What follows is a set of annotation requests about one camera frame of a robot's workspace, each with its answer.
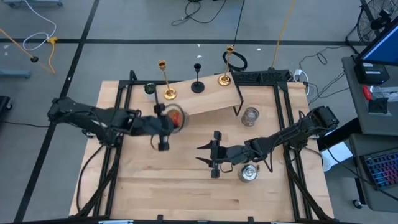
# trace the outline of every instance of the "cart wheel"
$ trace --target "cart wheel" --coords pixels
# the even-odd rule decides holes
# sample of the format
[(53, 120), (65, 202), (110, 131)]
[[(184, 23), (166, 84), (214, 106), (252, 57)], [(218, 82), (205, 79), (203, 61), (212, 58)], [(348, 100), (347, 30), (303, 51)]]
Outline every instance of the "cart wheel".
[(8, 105), (6, 106), (6, 110), (11, 110), (12, 109), (12, 104), (11, 102), (8, 103)]
[(87, 130), (81, 130), (81, 132), (82, 132), (85, 136), (87, 136), (88, 138), (93, 138), (93, 137), (95, 136), (94, 133), (91, 133), (91, 132), (89, 132), (89, 131), (87, 131)]
[(357, 209), (362, 209), (362, 208), (363, 208), (363, 204), (362, 204), (359, 200), (353, 200), (353, 205), (354, 205)]

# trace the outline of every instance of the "gold candlestick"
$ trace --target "gold candlestick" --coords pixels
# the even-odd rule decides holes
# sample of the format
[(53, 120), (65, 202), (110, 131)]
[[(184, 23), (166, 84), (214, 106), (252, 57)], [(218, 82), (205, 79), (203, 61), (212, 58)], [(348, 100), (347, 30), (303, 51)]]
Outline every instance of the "gold candlestick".
[(228, 86), (231, 83), (231, 78), (229, 76), (227, 76), (227, 72), (229, 70), (229, 58), (232, 54), (232, 52), (234, 52), (234, 46), (232, 45), (228, 45), (226, 46), (226, 65), (225, 65), (225, 72), (224, 75), (220, 75), (220, 77), (218, 77), (218, 84), (220, 84), (221, 86)]
[(177, 97), (177, 91), (173, 88), (170, 88), (169, 86), (169, 81), (167, 80), (167, 75), (166, 75), (166, 61), (165, 60), (159, 60), (157, 62), (159, 65), (159, 68), (163, 71), (164, 75), (164, 80), (166, 81), (167, 89), (164, 91), (164, 98), (166, 100), (172, 100), (175, 97)]

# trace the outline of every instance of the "desk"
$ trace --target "desk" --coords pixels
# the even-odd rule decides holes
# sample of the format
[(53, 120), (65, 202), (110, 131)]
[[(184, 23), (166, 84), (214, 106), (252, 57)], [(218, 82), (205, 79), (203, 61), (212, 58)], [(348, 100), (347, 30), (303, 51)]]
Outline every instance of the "desk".
[[(103, 82), (97, 106), (114, 106), (117, 88), (118, 82)], [(167, 152), (153, 150), (149, 136), (125, 136), (111, 218), (153, 220), (158, 214), (163, 214), (165, 220), (247, 221), (248, 216), (253, 216), (255, 221), (293, 221), (282, 146), (274, 151), (274, 172), (269, 173), (264, 164), (258, 163), (262, 171), (255, 181), (248, 184), (238, 180), (236, 171), (240, 166), (236, 166), (232, 173), (221, 173), (219, 179), (211, 179), (211, 169), (195, 159), (196, 156), (209, 158), (209, 150), (195, 148), (209, 143), (214, 130), (223, 133), (221, 143), (224, 146), (242, 144), (245, 139), (269, 136), (280, 130), (274, 89), (267, 86), (241, 86), (240, 89), (244, 98), (242, 111), (253, 106), (260, 112), (259, 119), (251, 128), (241, 124), (241, 116), (236, 117), (232, 108), (224, 108), (191, 116), (186, 128), (171, 135)], [(299, 110), (308, 112), (304, 86), (289, 83), (289, 96), (297, 121)], [(284, 102), (283, 94), (280, 94), (280, 100)], [(153, 114), (153, 103), (148, 102), (142, 86), (133, 86), (130, 108), (139, 108), (142, 115)], [(308, 147), (317, 150), (315, 141), (309, 140)], [(89, 139), (82, 164), (97, 148), (98, 141)], [(333, 217), (320, 157), (307, 151), (302, 151), (301, 155), (308, 191), (325, 213)], [(81, 183), (81, 206), (98, 186), (103, 156), (104, 151), (101, 151), (86, 168)], [(224, 165), (223, 169), (227, 170), (229, 166)], [(305, 217), (298, 190), (297, 195), (300, 216)], [(76, 195), (70, 214), (77, 212), (75, 199)], [(102, 200), (99, 214), (104, 213), (105, 203), (106, 200)]]
[[(346, 78), (353, 97), (357, 118), (346, 123), (333, 134), (329, 134), (320, 139), (328, 146), (333, 146), (345, 139), (353, 133), (378, 134), (386, 136), (398, 136), (398, 103), (388, 103), (388, 110), (391, 115), (385, 114), (369, 114), (368, 101), (365, 99), (362, 91), (362, 84), (358, 83), (354, 71), (355, 62), (352, 57), (344, 57), (341, 59)], [(387, 66), (390, 79), (386, 81), (383, 87), (398, 86), (398, 67)], [(324, 149), (324, 145), (318, 145), (320, 149)]]
[[(370, 181), (365, 173), (364, 167), (359, 160), (359, 156), (366, 154), (382, 151), (383, 149), (390, 149), (393, 147), (398, 147), (398, 138), (390, 136), (374, 136), (374, 135), (362, 135), (362, 134), (352, 134), (349, 137), (349, 143), (351, 145), (351, 150), (354, 155), (355, 162), (357, 164), (358, 174)], [(364, 202), (369, 206), (371, 210), (382, 211), (382, 212), (398, 212), (398, 202), (388, 196), (375, 191), (373, 187), (369, 184), (360, 181), (360, 186), (358, 192), (363, 192)], [(386, 192), (397, 196), (398, 188), (389, 188), (385, 190)]]

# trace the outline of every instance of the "white cable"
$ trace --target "white cable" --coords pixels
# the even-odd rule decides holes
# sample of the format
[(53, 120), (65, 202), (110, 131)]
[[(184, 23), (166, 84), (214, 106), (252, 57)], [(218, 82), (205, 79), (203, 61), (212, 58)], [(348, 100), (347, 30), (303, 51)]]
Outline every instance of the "white cable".
[[(293, 75), (294, 82), (299, 81), (301, 74), (305, 75), (305, 78), (307, 79), (307, 83), (309, 83), (310, 80), (308, 79), (308, 75), (301, 69), (296, 69), (296, 71), (294, 72), (294, 75)], [(310, 87), (307, 86), (307, 92), (305, 93), (305, 95), (308, 96), (309, 94), (310, 94)]]
[[(36, 11), (34, 11), (33, 8), (32, 8), (32, 6), (30, 6), (30, 4), (29, 4), (26, 0), (24, 0), (24, 1), (25, 1), (25, 3), (29, 6), (29, 9), (32, 10), (32, 12), (34, 12), (36, 15), (38, 15), (39, 17), (41, 17), (41, 18), (44, 19), (45, 21), (51, 22), (51, 23), (54, 25), (54, 31), (51, 33), (51, 35), (48, 35), (48, 34), (45, 33), (45, 32), (38, 32), (38, 33), (35, 33), (35, 34), (33, 34), (33, 35), (30, 35), (28, 38), (26, 38), (26, 39), (23, 41), (22, 46), (24, 47), (24, 49), (25, 49), (25, 50), (28, 50), (28, 51), (31, 51), (31, 50), (36, 50), (36, 49), (38, 49), (38, 48), (41, 47), (49, 38), (51, 38), (51, 37), (54, 35), (55, 30), (57, 30), (57, 25), (56, 25), (53, 21), (51, 21), (50, 19), (47, 19), (47, 18), (41, 16), (41, 15), (40, 15), (39, 13), (37, 13)], [(32, 38), (32, 37), (34, 37), (34, 36), (36, 36), (36, 35), (40, 35), (40, 34), (44, 34), (44, 35), (46, 36), (45, 40), (43, 40), (43, 42), (42, 42), (41, 44), (39, 44), (38, 46), (36, 46), (36, 47), (34, 47), (34, 48), (32, 48), (32, 49), (26, 48), (26, 46), (25, 46), (26, 42), (27, 42), (30, 38)]]

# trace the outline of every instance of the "blue screen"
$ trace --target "blue screen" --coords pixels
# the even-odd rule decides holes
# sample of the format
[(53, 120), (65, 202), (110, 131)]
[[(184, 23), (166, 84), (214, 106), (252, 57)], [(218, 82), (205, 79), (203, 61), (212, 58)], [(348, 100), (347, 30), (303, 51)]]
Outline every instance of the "blue screen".
[(398, 63), (398, 26), (366, 53), (363, 60)]

